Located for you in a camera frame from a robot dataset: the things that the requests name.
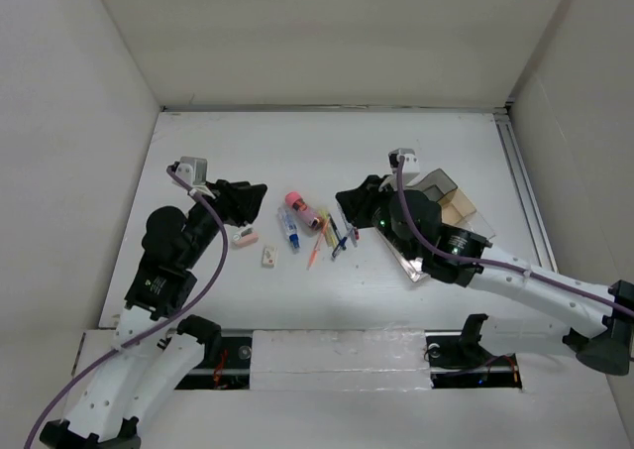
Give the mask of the black pen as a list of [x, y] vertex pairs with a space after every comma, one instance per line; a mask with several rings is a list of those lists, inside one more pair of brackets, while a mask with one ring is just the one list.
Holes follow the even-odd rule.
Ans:
[[332, 240], [333, 240], [333, 246], [337, 247], [341, 241], [341, 235], [339, 233], [339, 230], [337, 228], [337, 225], [332, 217], [332, 215], [330, 213], [327, 214], [327, 218], [328, 218], [328, 222], [329, 222], [329, 227], [331, 229], [331, 234], [332, 234]]

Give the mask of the yellow highlighter pen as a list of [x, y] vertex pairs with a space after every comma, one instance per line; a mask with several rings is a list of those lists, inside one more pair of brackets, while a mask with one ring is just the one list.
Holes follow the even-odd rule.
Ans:
[[328, 210], [324, 207], [320, 207], [318, 210], [318, 215], [321, 218], [321, 230], [323, 233], [326, 233], [328, 230], [328, 227], [330, 225], [330, 214], [328, 212]]

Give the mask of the blue gel pen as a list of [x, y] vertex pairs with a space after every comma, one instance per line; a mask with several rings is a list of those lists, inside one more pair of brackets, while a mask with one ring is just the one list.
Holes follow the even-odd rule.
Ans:
[[348, 231], [346, 232], [346, 234], [342, 237], [339, 245], [337, 247], [334, 248], [332, 254], [331, 254], [331, 259], [332, 260], [336, 260], [337, 257], [341, 254], [342, 251], [344, 251], [346, 249], [346, 246], [351, 243], [351, 241], [349, 240], [348, 237]]

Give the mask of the orange pen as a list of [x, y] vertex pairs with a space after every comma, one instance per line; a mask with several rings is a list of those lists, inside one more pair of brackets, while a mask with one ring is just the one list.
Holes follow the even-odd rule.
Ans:
[[320, 251], [321, 244], [325, 240], [326, 234], [327, 234], [327, 232], [323, 233], [322, 230], [320, 229], [318, 237], [317, 237], [317, 240], [315, 242], [315, 245], [313, 246], [313, 249], [311, 251], [311, 254], [310, 254], [310, 257], [309, 257], [309, 260], [308, 260], [307, 270], [310, 270], [311, 267], [313, 266], [313, 264], [314, 264], [314, 262], [316, 260], [316, 257], [317, 257], [317, 255], [318, 255], [318, 253]]

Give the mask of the pink cap crayon jar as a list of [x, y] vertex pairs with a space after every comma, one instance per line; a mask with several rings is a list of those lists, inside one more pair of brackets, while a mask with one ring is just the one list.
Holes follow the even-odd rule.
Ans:
[[309, 206], [298, 192], [291, 191], [287, 193], [284, 197], [284, 201], [311, 230], [319, 230], [323, 227], [321, 215], [314, 208]]

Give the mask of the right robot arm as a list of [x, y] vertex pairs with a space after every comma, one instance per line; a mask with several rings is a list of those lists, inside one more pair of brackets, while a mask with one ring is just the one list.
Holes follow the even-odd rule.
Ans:
[[381, 177], [370, 175], [359, 187], [337, 192], [353, 226], [378, 231], [435, 281], [490, 292], [542, 315], [528, 320], [473, 313], [459, 334], [430, 343], [433, 364], [466, 371], [494, 357], [529, 353], [574, 357], [600, 373], [628, 374], [632, 283], [589, 283], [530, 266], [477, 233], [443, 223], [439, 204], [423, 192], [381, 184]]

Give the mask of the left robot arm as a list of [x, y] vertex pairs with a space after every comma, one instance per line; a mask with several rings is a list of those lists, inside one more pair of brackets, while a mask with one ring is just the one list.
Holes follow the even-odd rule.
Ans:
[[267, 188], [219, 179], [186, 189], [195, 201], [189, 212], [165, 206], [148, 218], [112, 348], [86, 368], [93, 378], [75, 407], [44, 425], [39, 439], [46, 447], [140, 447], [183, 378], [220, 357], [220, 326], [189, 311], [201, 298], [191, 293], [192, 269], [227, 226], [255, 221]]

